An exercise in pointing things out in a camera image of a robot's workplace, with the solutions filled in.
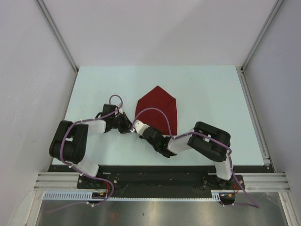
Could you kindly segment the aluminium front frame rail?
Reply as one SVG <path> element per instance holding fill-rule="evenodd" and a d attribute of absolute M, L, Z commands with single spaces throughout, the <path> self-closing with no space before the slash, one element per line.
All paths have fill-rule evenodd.
<path fill-rule="evenodd" d="M 289 192 L 285 173 L 238 173 L 242 176 L 245 190 L 248 192 Z M 76 191 L 81 184 L 77 172 L 41 172 L 38 174 L 34 190 L 36 191 Z"/>

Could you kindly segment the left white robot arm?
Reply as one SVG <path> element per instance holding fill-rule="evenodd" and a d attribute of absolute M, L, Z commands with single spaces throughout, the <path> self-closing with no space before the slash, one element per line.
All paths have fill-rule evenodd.
<path fill-rule="evenodd" d="M 86 155 L 87 140 L 93 135 L 100 135 L 117 129 L 119 133 L 128 133 L 132 123 L 121 105 L 104 104 L 103 110 L 91 120 L 60 121 L 50 144 L 49 155 L 75 167 L 80 173 L 88 175 L 87 182 L 93 188 L 103 185 L 104 177 L 99 174 L 99 165 Z"/>

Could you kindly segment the aluminium frame post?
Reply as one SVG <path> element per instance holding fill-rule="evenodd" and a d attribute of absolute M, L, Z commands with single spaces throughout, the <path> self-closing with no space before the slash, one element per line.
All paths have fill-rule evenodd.
<path fill-rule="evenodd" d="M 267 35 L 269 29 L 271 28 L 272 24 L 274 23 L 278 13 L 280 12 L 283 4 L 286 2 L 286 0 L 277 0 L 275 1 L 275 4 L 273 5 L 271 11 L 268 14 L 267 19 L 265 20 L 262 28 L 260 29 L 260 32 L 258 33 L 250 51 L 248 52 L 245 60 L 243 61 L 243 64 L 240 67 L 241 72 L 245 72 L 248 68 L 252 58 L 256 54 L 257 50 L 259 49 L 261 43 L 263 42 L 265 36 Z"/>
<path fill-rule="evenodd" d="M 52 32 L 58 46 L 60 47 L 62 53 L 64 54 L 64 56 L 66 57 L 69 65 L 71 66 L 71 68 L 73 69 L 73 71 L 75 72 L 75 74 L 78 73 L 79 68 L 77 67 L 75 60 L 73 59 L 71 52 L 69 50 L 69 48 L 67 47 L 66 42 L 63 39 L 63 36 L 61 35 L 61 32 L 59 31 L 47 5 L 45 4 L 45 2 L 43 0 L 35 0 L 34 1 L 38 7 L 38 9 L 40 10 L 42 16 L 44 17 L 44 20 L 46 21 L 50 31 Z"/>

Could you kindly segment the right aluminium frame post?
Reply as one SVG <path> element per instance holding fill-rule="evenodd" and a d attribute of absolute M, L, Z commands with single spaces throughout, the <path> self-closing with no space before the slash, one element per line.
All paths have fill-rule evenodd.
<path fill-rule="evenodd" d="M 280 12 L 283 4 L 286 2 L 286 0 L 277 0 L 275 1 L 275 4 L 273 5 L 271 11 L 268 14 L 267 19 L 265 20 L 262 28 L 260 29 L 260 32 L 258 33 L 250 51 L 248 52 L 245 60 L 243 61 L 243 64 L 240 67 L 241 72 L 245 72 L 248 68 L 252 58 L 256 54 L 257 50 L 259 49 L 261 43 L 263 42 L 265 36 L 267 35 L 269 29 L 271 28 L 272 24 L 274 23 L 278 13 Z"/>

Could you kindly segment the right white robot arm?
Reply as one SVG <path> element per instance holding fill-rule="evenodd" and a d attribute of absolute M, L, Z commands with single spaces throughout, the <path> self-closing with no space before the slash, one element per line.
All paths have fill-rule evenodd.
<path fill-rule="evenodd" d="M 146 140 L 156 152 L 166 158 L 193 149 L 214 162 L 217 184 L 228 189 L 234 183 L 233 164 L 230 159 L 230 134 L 203 122 L 179 136 L 165 136 L 158 129 L 137 120 L 134 129 L 139 138 Z"/>

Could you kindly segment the red cloth napkin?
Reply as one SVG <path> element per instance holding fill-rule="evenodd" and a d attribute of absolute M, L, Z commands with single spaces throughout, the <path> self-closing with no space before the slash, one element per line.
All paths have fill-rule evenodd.
<path fill-rule="evenodd" d="M 141 97 L 136 105 L 135 118 L 163 135 L 177 135 L 178 117 L 176 98 L 160 86 Z"/>

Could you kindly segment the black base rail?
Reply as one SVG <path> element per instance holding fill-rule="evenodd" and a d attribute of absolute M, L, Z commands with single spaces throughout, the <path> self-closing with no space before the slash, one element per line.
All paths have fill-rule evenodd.
<path fill-rule="evenodd" d="M 229 181 L 216 176 L 213 166 L 101 166 L 97 180 L 80 176 L 77 188 L 94 189 L 104 194 L 162 194 L 199 193 L 220 190 L 238 193 L 244 184 L 242 176 L 232 176 Z"/>

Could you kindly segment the left aluminium frame post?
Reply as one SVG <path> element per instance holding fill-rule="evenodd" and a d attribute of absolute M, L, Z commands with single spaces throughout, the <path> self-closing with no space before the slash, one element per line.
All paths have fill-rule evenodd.
<path fill-rule="evenodd" d="M 38 7 L 38 9 L 40 10 L 42 16 L 44 17 L 44 20 L 46 21 L 50 31 L 52 32 L 58 46 L 60 47 L 62 53 L 64 54 L 64 56 L 66 57 L 69 65 L 71 66 L 71 68 L 73 69 L 73 71 L 75 72 L 75 74 L 78 73 L 79 68 L 77 67 L 75 60 L 73 59 L 71 52 L 69 50 L 69 48 L 67 47 L 66 42 L 63 39 L 63 36 L 61 35 L 61 32 L 59 31 L 47 5 L 45 4 L 45 2 L 43 0 L 35 0 L 34 1 Z"/>

